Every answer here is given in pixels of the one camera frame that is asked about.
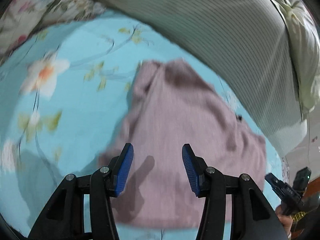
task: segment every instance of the floral pillow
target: floral pillow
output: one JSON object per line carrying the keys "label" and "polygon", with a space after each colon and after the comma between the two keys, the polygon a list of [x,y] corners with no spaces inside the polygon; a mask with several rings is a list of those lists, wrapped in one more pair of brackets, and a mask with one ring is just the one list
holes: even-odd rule
{"label": "floral pillow", "polygon": [[42,27],[93,18],[104,10],[92,0],[13,0],[0,19],[0,56]]}

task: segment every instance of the pink cloth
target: pink cloth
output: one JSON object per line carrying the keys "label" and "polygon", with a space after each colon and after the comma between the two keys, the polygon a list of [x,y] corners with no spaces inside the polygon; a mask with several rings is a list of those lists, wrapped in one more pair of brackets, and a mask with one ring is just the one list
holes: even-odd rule
{"label": "pink cloth", "polygon": [[144,62],[132,93],[120,134],[99,162],[107,165],[126,142],[134,147],[125,191],[112,200],[116,222],[150,228],[199,226],[204,198],[191,191],[181,156],[185,143],[209,166],[237,177],[247,173],[263,189],[265,139],[237,120],[186,62]]}

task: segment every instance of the bed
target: bed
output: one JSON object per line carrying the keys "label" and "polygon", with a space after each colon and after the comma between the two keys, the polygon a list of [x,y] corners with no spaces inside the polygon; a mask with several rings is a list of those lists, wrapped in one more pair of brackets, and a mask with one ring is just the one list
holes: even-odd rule
{"label": "bed", "polygon": [[[40,95],[19,93],[30,63],[57,52],[70,67],[57,77],[54,91],[44,87]],[[10,140],[20,145],[17,170],[2,166],[0,211],[6,221],[27,235],[36,217],[68,173],[76,176],[96,170],[97,154],[112,141],[114,131],[128,110],[127,93],[136,69],[144,59],[168,61],[183,57],[255,133],[261,131],[228,85],[214,72],[149,26],[114,11],[88,22],[54,25],[32,36],[1,67],[2,147]],[[33,107],[42,127],[23,133]],[[281,160],[267,141],[266,172],[282,177]],[[275,208],[279,199],[269,185],[264,194]],[[88,202],[86,229],[90,230]],[[118,225],[121,239],[194,239],[197,229],[137,229]],[[230,224],[226,225],[226,237]]]}

